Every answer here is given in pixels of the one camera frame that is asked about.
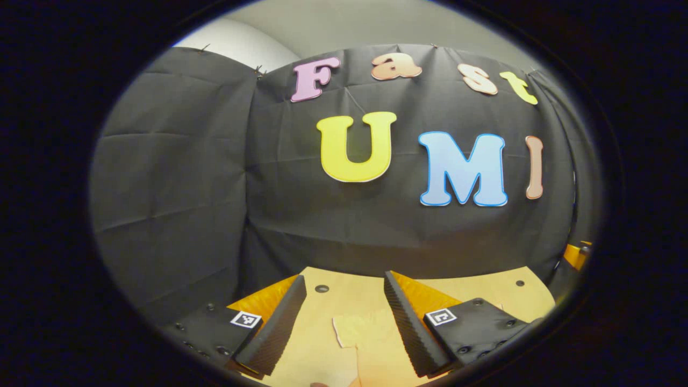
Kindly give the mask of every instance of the wooden board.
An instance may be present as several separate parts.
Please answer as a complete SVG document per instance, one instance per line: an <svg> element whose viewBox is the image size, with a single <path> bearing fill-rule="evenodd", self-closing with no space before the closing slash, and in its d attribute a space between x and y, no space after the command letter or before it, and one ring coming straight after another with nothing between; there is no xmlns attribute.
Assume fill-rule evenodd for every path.
<svg viewBox="0 0 688 387"><path fill-rule="evenodd" d="M306 387L312 383L328 387L413 387L428 382L427 377L416 377L413 371L385 298L382 278L312 267L301 274L306 299L275 370L259 382L273 387ZM419 281L457 300L481 297L525 322L543 317L555 305L549 290L527 267ZM524 285L517 286L517 281ZM330 289L318 293L318 285ZM340 346L333 318L338 329L349 332L356 348Z"/></svg>

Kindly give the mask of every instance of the letter m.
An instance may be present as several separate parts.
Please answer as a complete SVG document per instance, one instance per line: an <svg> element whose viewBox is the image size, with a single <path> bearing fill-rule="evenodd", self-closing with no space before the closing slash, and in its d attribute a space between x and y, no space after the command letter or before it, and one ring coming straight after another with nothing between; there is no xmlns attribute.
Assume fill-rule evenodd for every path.
<svg viewBox="0 0 688 387"><path fill-rule="evenodd" d="M468 160L454 139L445 132L427 132L418 142L428 151L428 190L420 196L426 206L446 206L451 195L445 187L449 178L454 194L462 205L480 178L480 187L473 197L479 206L498 207L506 204L502 172L504 139L494 134L481 134L475 139Z"/></svg>

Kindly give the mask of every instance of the yellow letter u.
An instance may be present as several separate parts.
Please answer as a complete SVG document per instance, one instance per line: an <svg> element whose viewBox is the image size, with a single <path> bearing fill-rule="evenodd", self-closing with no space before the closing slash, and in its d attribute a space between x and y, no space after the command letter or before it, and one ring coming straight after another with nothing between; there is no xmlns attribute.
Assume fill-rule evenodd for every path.
<svg viewBox="0 0 688 387"><path fill-rule="evenodd" d="M316 125L323 134L320 157L325 173L343 182L366 182L382 176L391 162L391 123L396 115L374 112L363 116L370 125L370 158L353 163L346 153L347 129L354 123L349 116L335 116L320 120Z"/></svg>

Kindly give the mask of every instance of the black fabric backdrop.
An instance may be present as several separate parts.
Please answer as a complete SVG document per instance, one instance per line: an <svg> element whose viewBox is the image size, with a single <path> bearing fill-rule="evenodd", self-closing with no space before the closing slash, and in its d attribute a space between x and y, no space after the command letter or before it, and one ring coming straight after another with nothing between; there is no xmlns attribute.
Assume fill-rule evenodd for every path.
<svg viewBox="0 0 688 387"><path fill-rule="evenodd" d="M373 79L371 60L388 52L411 55L422 74ZM293 67L329 56L341 65L319 86L322 95L290 102ZM459 63L485 70L499 93L471 90ZM521 100L499 77L504 71L526 80L539 103ZM173 48L131 84L105 125L92 168L96 237L117 283L158 324L306 266L451 278L527 265L547 282L570 231L589 240L594 230L594 217L581 220L580 211L583 226L572 229L571 141L585 159L576 164L589 169L578 180L596 170L584 119L566 101L542 73L430 45L340 50L259 80L223 56ZM360 162L370 155L361 117L380 111L397 115L387 172L366 183L330 178L316 123L351 116L348 156ZM460 205L453 197L445 207L423 206L428 165L418 136L430 131L450 133L466 157L478 135L504 138L508 203ZM537 200L525 196L529 135L544 144L544 195Z"/></svg>

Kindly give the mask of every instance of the black border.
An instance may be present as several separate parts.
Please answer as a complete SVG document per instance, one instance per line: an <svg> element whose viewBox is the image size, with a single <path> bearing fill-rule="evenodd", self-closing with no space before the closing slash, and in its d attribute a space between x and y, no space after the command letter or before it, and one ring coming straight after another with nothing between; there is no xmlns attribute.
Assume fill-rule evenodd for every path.
<svg viewBox="0 0 688 387"><path fill-rule="evenodd" d="M100 124L158 52L237 6L227 1L8 1L3 5L7 385L202 385L218 375L151 334L116 292L90 238L86 180ZM677 381L678 245L685 92L678 1L464 2L519 39L556 53L601 106L611 208L585 281L546 324L539 345L505 348L496 371L463 383L578 386ZM522 356L508 363L505 357Z"/></svg>

